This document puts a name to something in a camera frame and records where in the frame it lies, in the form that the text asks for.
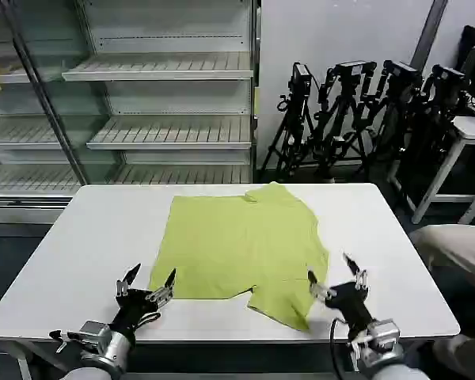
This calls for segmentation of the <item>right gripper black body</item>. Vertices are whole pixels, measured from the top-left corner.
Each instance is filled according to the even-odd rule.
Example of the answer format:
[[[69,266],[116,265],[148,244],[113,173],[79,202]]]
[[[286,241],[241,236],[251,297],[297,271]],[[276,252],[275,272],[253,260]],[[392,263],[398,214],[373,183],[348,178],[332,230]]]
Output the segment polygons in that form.
[[[333,295],[325,300],[325,305],[339,310],[351,331],[363,331],[374,320],[365,306],[367,287],[357,288],[357,283],[352,281],[330,287],[329,290]]]

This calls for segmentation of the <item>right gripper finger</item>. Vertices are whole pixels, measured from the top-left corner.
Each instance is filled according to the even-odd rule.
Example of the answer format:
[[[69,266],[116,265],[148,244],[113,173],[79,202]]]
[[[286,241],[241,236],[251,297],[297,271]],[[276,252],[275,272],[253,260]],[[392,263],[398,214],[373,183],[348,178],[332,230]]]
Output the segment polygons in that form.
[[[309,289],[310,293],[314,298],[317,299],[331,299],[336,297],[337,292],[331,288],[326,287],[325,285],[318,282],[317,277],[315,276],[312,270],[307,272],[307,277],[309,280]]]
[[[354,280],[345,283],[344,286],[347,289],[355,289],[356,291],[368,292],[369,287],[367,284],[367,270],[361,269],[360,266],[347,254],[343,253],[344,260],[349,267]]]

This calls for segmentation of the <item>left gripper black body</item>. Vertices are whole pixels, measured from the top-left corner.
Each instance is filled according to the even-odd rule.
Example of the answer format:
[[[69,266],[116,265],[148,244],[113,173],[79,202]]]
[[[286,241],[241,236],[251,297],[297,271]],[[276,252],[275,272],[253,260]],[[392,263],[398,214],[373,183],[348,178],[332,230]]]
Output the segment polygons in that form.
[[[143,325],[156,321],[159,313],[158,303],[147,299],[151,291],[130,289],[126,295],[117,295],[119,310],[113,318],[110,329],[135,341],[135,332]]]

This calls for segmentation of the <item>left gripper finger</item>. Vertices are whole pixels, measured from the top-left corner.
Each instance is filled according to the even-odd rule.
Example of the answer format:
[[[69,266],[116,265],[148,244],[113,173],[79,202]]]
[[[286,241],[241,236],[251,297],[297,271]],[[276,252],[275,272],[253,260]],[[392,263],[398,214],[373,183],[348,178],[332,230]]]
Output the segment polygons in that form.
[[[141,264],[137,264],[132,269],[130,269],[121,280],[116,281],[116,295],[117,296],[127,296],[130,285],[135,280]]]
[[[149,303],[156,306],[157,309],[161,309],[173,298],[173,288],[176,278],[176,269],[173,269],[163,287],[159,287],[156,291],[153,291],[146,297]]]

